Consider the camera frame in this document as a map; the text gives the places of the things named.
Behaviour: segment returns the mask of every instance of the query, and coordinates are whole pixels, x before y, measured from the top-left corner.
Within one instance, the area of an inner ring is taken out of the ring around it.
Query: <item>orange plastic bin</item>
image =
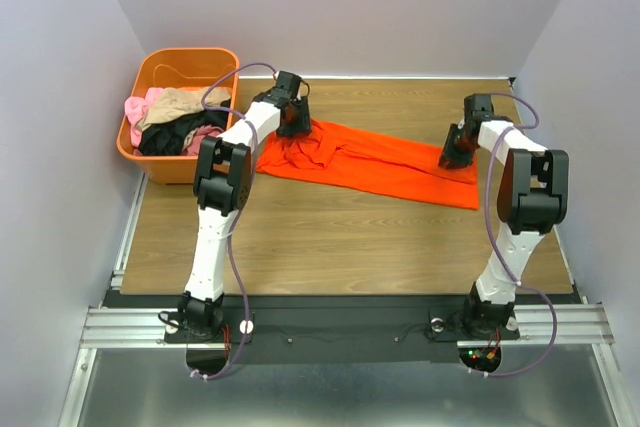
[[[142,63],[131,95],[144,97],[150,87],[201,89],[213,84],[224,74],[239,66],[236,54],[218,47],[159,50],[149,55]],[[220,86],[227,87],[231,91],[233,108],[238,90],[238,74],[231,76]],[[235,120],[235,116],[229,116],[227,129]],[[123,156],[138,164],[155,182],[161,184],[193,182],[197,157],[133,155],[130,128],[131,124],[125,116],[120,125],[117,140],[118,150]]]

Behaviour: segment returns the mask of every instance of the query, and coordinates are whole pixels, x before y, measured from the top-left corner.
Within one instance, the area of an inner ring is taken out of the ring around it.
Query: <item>wooden tabletop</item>
[[[272,84],[242,80],[240,105]],[[506,80],[313,80],[317,119],[442,145],[462,118],[463,99],[508,90]],[[510,99],[496,111],[518,119]],[[488,154],[479,153],[480,194]],[[493,181],[497,194],[501,169]],[[198,217],[190,185],[149,182],[122,293],[182,293],[191,271]],[[494,212],[494,225],[497,225]],[[466,293],[490,245],[482,210],[400,200],[259,174],[234,234],[234,253],[252,294]],[[526,283],[570,292],[555,233],[535,250]],[[227,265],[225,291],[239,292]]]

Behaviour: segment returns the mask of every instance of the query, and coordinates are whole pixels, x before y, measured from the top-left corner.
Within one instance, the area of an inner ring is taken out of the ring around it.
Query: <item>orange cloth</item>
[[[442,148],[313,120],[311,134],[267,138],[257,171],[434,204],[477,209],[478,171],[438,167]]]

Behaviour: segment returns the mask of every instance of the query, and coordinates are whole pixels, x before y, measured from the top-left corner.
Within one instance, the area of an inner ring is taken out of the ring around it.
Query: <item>white wall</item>
[[[459,77],[515,75],[559,0],[119,1],[147,52],[222,45],[303,74]]]
[[[117,0],[0,7],[0,424],[57,425],[137,176],[115,138],[142,49]]]
[[[532,137],[570,156],[560,226],[571,270],[605,303],[640,410],[640,0],[562,0],[515,83],[542,124]]]

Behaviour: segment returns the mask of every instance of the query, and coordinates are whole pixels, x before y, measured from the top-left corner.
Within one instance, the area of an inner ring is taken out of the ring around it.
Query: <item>orange fabric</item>
[[[257,170],[434,204],[477,209],[478,171],[438,167],[441,147],[313,120],[311,134],[271,134]]]

